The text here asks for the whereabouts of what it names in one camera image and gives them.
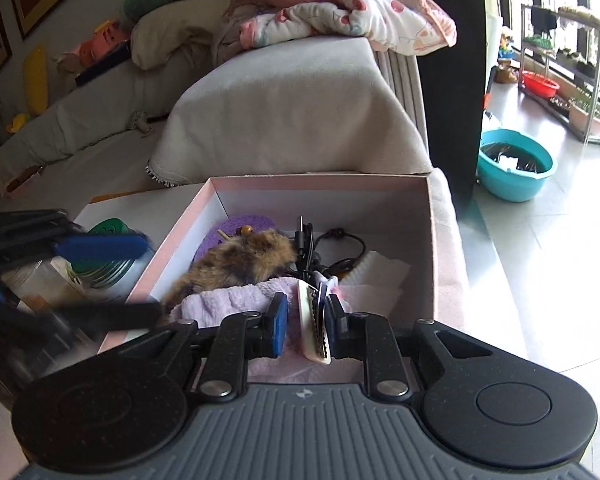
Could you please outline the purple fluffy scrunchie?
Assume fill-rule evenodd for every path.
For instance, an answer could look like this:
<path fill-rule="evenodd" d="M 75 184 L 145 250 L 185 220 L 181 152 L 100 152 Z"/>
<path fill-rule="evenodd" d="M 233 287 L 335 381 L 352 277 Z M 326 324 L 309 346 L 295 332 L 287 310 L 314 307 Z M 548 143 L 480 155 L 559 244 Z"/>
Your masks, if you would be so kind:
<path fill-rule="evenodd" d="M 171 321 L 194 320 L 202 328 L 220 325 L 223 318 L 245 311 L 264 312 L 276 292 L 288 299 L 288 324 L 283 354 L 277 359 L 254 359 L 249 362 L 250 382 L 308 384 L 328 376 L 327 365 L 308 360 L 301 349 L 296 278 L 273 278 L 255 285 L 219 288 L 185 298 L 176 306 Z"/>

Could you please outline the cream black hair clip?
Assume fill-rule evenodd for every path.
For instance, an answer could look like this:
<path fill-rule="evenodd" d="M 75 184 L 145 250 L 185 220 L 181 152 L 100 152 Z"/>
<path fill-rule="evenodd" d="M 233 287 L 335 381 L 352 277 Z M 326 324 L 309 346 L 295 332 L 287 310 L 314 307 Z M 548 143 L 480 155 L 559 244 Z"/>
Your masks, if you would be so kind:
<path fill-rule="evenodd" d="M 328 365 L 332 360 L 326 330 L 325 299 L 327 286 L 314 287 L 298 281 L 298 308 L 303 355 L 310 361 Z"/>

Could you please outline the calico fur scrunchie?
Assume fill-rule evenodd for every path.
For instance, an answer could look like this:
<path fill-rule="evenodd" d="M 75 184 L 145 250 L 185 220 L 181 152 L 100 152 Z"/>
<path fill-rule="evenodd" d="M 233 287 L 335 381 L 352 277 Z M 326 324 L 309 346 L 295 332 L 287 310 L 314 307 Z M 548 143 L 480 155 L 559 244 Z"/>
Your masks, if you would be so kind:
<path fill-rule="evenodd" d="M 278 278 L 296 260 L 291 240 L 276 229 L 234 236 L 193 262 L 171 285 L 161 304 L 170 314 L 188 296 Z"/>

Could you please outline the black hair claw clip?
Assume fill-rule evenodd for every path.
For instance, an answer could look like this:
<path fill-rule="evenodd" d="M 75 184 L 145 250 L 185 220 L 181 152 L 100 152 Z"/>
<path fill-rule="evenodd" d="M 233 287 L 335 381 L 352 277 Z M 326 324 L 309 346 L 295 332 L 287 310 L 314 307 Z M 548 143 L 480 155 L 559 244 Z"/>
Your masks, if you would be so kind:
<path fill-rule="evenodd" d="M 309 283 L 313 275 L 314 261 L 313 224 L 304 222 L 302 216 L 297 218 L 297 229 L 294 231 L 294 249 L 296 250 L 297 278 Z"/>

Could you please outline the green lid glass jar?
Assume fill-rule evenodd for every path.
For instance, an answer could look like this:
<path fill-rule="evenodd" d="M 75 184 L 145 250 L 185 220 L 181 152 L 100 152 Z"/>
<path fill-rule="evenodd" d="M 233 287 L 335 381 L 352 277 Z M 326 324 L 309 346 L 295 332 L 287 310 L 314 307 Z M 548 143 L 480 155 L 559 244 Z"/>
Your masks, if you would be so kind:
<path fill-rule="evenodd" d="M 54 256 L 68 262 L 87 297 L 126 298 L 154 255 L 151 241 L 119 218 L 102 220 L 53 244 Z"/>

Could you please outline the white tissue paper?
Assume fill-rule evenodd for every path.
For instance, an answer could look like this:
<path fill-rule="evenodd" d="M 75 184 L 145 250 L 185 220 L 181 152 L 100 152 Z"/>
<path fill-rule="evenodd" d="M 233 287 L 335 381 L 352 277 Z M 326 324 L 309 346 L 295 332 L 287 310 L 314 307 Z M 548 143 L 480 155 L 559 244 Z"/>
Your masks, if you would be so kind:
<path fill-rule="evenodd" d="M 389 259 L 370 250 L 337 285 L 343 309 L 388 318 L 402 296 L 402 285 L 411 266 L 400 259 Z"/>

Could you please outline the purple round pad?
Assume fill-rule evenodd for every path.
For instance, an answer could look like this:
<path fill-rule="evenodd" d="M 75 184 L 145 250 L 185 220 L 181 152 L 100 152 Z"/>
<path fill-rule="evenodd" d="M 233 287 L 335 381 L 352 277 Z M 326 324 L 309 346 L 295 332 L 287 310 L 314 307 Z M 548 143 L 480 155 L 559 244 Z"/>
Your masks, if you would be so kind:
<path fill-rule="evenodd" d="M 239 216 L 230 217 L 221 221 L 207 233 L 195 252 L 193 262 L 198 261 L 210 249 L 230 238 L 274 228 L 275 222 L 260 214 L 240 214 Z"/>

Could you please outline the pink storage box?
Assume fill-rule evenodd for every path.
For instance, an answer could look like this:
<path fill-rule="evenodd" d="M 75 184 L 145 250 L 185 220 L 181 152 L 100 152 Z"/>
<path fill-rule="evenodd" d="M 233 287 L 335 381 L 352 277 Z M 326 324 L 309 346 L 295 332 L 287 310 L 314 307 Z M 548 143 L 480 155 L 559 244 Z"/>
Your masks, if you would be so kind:
<path fill-rule="evenodd" d="M 437 309 L 431 185 L 425 177 L 373 174 L 213 178 L 158 245 L 129 296 L 159 300 L 195 255 L 262 216 L 289 236 L 300 280 L 358 262 L 336 294 L 346 311 L 388 318 L 410 330 Z"/>

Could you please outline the yellow plush toy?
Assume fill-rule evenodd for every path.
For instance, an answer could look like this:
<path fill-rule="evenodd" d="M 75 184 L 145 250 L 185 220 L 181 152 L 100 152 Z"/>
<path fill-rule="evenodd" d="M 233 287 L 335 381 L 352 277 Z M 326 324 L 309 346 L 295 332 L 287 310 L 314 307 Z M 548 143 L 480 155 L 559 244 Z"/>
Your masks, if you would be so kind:
<path fill-rule="evenodd" d="M 42 115 L 48 107 L 48 73 L 44 44 L 38 44 L 22 63 L 22 80 L 27 110 L 17 114 L 6 126 L 9 134 L 15 134 L 30 120 Z"/>

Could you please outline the pink orange plush toy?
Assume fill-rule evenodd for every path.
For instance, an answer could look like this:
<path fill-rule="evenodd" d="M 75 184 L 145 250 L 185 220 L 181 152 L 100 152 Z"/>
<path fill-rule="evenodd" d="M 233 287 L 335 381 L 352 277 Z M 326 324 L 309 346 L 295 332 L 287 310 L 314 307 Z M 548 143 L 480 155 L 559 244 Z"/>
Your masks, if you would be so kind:
<path fill-rule="evenodd" d="M 106 55 L 130 39 L 119 21 L 106 21 L 94 29 L 93 35 L 73 50 L 54 57 L 58 73 L 77 75 L 95 65 Z"/>

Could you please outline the beige pillow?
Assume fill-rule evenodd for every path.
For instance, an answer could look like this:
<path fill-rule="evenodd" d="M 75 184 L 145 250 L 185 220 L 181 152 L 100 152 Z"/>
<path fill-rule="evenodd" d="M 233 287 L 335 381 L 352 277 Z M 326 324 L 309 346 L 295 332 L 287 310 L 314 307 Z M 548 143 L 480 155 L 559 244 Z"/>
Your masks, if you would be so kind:
<path fill-rule="evenodd" d="M 181 47 L 190 58 L 210 49 L 214 65 L 234 58 L 242 52 L 239 42 L 220 44 L 229 6 L 230 0 L 181 0 L 145 14 L 131 32 L 133 63 L 141 70 L 153 70 Z"/>

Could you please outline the grey covered sofa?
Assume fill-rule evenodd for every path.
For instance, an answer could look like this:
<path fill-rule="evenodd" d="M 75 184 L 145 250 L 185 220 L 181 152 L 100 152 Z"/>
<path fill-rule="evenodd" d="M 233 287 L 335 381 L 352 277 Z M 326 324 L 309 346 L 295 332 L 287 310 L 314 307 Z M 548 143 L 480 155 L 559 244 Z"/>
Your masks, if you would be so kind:
<path fill-rule="evenodd" d="M 213 66 L 207 48 L 132 62 L 60 99 L 0 147 L 0 210 L 79 211 L 95 195 L 246 174 L 423 176 L 434 317 L 464 324 L 468 278 L 448 181 L 429 156 L 417 65 L 400 99 L 361 38 L 320 37 Z"/>

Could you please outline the teal plastic basin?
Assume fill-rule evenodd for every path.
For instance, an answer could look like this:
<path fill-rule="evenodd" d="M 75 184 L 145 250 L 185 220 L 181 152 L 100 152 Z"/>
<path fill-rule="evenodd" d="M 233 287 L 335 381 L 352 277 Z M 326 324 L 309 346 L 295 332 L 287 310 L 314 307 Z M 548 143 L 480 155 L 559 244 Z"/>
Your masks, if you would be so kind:
<path fill-rule="evenodd" d="M 501 200 L 532 200 L 556 169 L 554 157 L 531 136 L 505 128 L 483 131 L 481 135 L 477 178 Z"/>

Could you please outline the pink floral blanket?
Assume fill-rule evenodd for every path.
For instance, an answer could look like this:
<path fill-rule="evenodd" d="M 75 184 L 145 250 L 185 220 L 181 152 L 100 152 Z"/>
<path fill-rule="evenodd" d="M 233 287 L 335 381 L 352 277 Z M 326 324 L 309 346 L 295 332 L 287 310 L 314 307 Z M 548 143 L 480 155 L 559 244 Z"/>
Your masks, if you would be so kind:
<path fill-rule="evenodd" d="M 219 64 L 239 53 L 312 36 L 364 38 L 376 51 L 421 56 L 457 42 L 434 0 L 230 0 L 214 37 Z"/>

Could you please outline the red plastic basin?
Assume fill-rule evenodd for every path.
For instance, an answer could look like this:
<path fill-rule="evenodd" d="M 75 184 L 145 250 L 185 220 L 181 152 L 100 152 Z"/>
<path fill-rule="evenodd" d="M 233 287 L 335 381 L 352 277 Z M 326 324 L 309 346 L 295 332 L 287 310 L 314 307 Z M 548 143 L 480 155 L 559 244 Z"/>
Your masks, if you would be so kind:
<path fill-rule="evenodd" d="M 524 70 L 521 74 L 521 82 L 524 88 L 529 90 L 539 98 L 549 100 L 556 96 L 559 90 L 559 84 L 537 73 Z"/>

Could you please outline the metal plant shelf rack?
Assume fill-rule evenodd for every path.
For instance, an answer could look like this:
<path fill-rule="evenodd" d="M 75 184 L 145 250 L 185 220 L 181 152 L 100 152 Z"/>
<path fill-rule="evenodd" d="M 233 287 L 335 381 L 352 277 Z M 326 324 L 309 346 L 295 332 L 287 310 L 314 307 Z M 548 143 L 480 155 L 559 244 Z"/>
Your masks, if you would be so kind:
<path fill-rule="evenodd" d="M 584 144 L 600 145 L 600 15 L 586 6 L 520 6 L 518 89 L 562 120 Z M 524 70 L 559 84 L 549 100 L 524 88 Z"/>

